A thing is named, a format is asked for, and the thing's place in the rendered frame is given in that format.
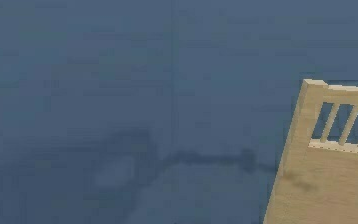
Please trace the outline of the light wooden bed frame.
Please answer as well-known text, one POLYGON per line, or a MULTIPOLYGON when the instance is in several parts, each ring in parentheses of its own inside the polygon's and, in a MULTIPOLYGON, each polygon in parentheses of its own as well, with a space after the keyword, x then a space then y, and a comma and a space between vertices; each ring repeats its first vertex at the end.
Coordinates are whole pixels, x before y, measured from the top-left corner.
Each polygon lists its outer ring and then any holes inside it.
POLYGON ((262 224, 358 224, 358 87, 302 82, 262 224))

